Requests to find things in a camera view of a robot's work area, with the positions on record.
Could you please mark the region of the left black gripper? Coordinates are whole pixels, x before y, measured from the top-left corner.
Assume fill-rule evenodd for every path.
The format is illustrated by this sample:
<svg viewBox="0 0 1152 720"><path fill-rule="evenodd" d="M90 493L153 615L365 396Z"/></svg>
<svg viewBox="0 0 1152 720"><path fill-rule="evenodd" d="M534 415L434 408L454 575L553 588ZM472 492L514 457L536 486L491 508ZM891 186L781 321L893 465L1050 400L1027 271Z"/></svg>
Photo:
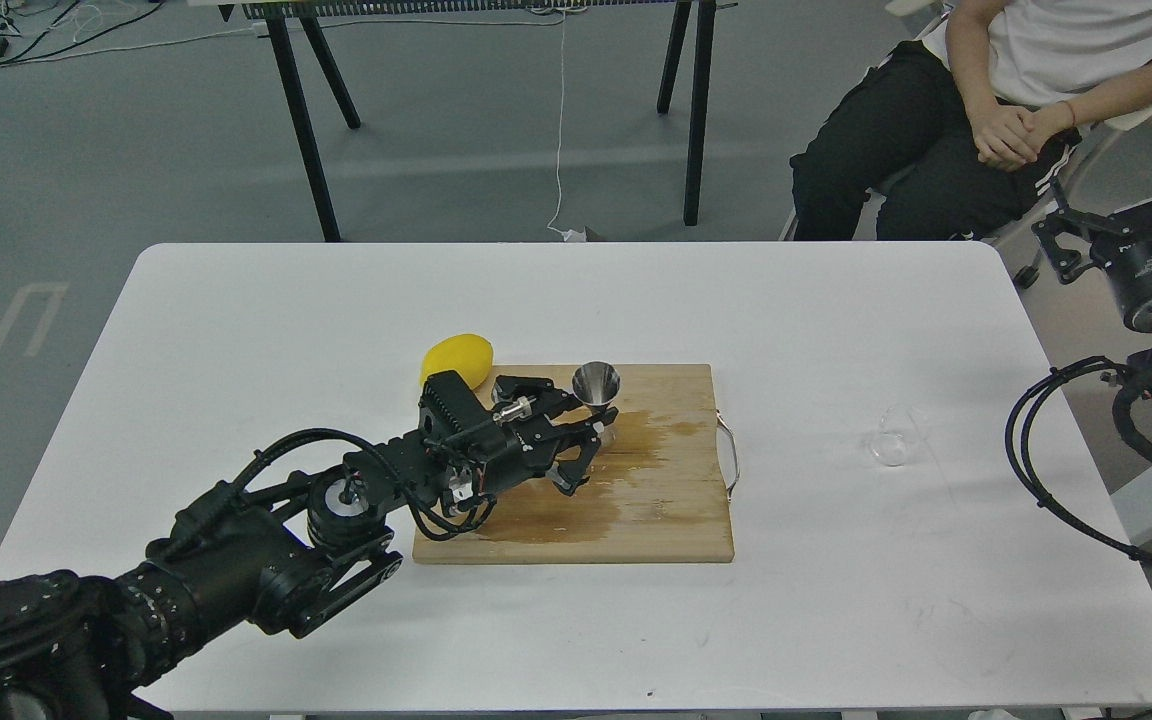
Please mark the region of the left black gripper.
<svg viewBox="0 0 1152 720"><path fill-rule="evenodd" d="M588 482L602 447L602 418L556 420L579 407L553 379L498 376L484 406L456 372L422 386L419 498L426 509L457 516L492 503L540 477L564 497Z"/></svg>

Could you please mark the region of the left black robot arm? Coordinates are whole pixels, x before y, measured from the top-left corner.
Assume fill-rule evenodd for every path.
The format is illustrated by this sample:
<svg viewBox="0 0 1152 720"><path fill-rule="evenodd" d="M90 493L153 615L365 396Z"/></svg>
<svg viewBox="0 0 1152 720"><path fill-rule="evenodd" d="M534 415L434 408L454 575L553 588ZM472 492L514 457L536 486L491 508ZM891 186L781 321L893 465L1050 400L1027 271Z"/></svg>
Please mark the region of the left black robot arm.
<svg viewBox="0 0 1152 720"><path fill-rule="evenodd" d="M499 376L483 406L458 373L438 372L411 432L384 445L334 429L279 438L116 578L0 582L0 719L165 719L137 689L233 626L306 637L389 579L402 562L391 511L448 541L532 478L573 495L617 418L617 391L616 369L588 363L570 389Z"/></svg>

